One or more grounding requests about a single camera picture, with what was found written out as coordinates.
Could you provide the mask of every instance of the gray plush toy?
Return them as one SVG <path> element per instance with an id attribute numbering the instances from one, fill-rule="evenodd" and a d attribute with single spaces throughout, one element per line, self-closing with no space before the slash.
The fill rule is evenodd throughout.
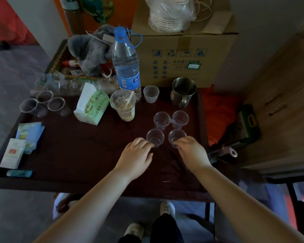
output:
<path id="1" fill-rule="evenodd" d="M 102 36 L 114 36 L 114 27 L 105 24 L 98 28 L 92 35 L 102 40 Z M 95 39 L 90 35 L 74 35 L 68 40 L 69 51 L 76 57 L 83 72 L 88 76 L 101 74 L 100 64 L 105 64 L 107 59 L 112 59 L 110 45 Z"/>

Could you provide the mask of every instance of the cabinet door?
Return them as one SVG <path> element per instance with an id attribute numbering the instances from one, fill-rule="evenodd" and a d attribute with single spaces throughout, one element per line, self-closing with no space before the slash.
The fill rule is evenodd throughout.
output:
<path id="1" fill-rule="evenodd" d="M 262 114 L 258 122 L 261 138 L 238 149 L 241 166 L 275 160 L 304 162 L 304 88 Z"/>
<path id="2" fill-rule="evenodd" d="M 245 103 L 252 104 L 257 117 L 304 87 L 304 38 L 295 38 L 282 50 L 248 87 Z"/>

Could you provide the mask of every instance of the shoe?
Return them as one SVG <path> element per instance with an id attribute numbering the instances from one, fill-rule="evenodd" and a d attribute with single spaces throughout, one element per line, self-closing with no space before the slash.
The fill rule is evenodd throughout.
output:
<path id="1" fill-rule="evenodd" d="M 161 214 L 161 216 L 162 216 L 164 213 L 167 213 L 167 214 L 169 214 L 171 217 L 175 218 L 176 210 L 175 210 L 175 208 L 174 208 L 174 205 L 173 205 L 170 201 L 163 201 L 163 202 L 161 203 L 161 206 L 160 206 L 160 214 Z"/>
<path id="2" fill-rule="evenodd" d="M 131 223 L 127 227 L 124 236 L 125 235 L 135 235 L 135 236 L 139 237 L 140 239 L 142 239 L 143 233 L 144 233 L 144 228 L 142 225 L 140 225 L 138 223 Z"/>

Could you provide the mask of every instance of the cabinet handle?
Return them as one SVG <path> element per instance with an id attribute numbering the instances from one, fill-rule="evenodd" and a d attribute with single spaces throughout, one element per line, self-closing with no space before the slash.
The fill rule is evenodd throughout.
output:
<path id="1" fill-rule="evenodd" d="M 264 105 L 268 105 L 270 104 L 271 102 L 275 101 L 277 98 L 281 97 L 282 96 L 282 93 L 279 93 L 277 94 L 275 97 L 272 97 L 270 100 L 268 100 Z"/>
<path id="2" fill-rule="evenodd" d="M 269 113 L 269 117 L 271 117 L 273 114 L 281 111 L 282 109 L 285 109 L 288 105 L 283 105 L 282 107 L 278 107 L 275 111 Z"/>

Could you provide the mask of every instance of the person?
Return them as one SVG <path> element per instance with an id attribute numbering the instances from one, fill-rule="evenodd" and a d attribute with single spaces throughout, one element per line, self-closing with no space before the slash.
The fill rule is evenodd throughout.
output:
<path id="1" fill-rule="evenodd" d="M 300 232 L 216 170 L 205 149 L 193 137 L 180 138 L 175 144 L 186 167 L 213 197 L 241 242 L 304 242 Z M 149 153 L 152 147 L 153 144 L 143 138 L 129 143 L 115 168 L 34 242 L 93 242 L 125 188 L 152 162 L 153 153 Z M 173 205 L 163 202 L 161 216 L 152 226 L 151 243 L 183 242 L 174 215 Z M 119 242 L 140 242 L 143 231 L 139 224 L 131 224 Z"/>

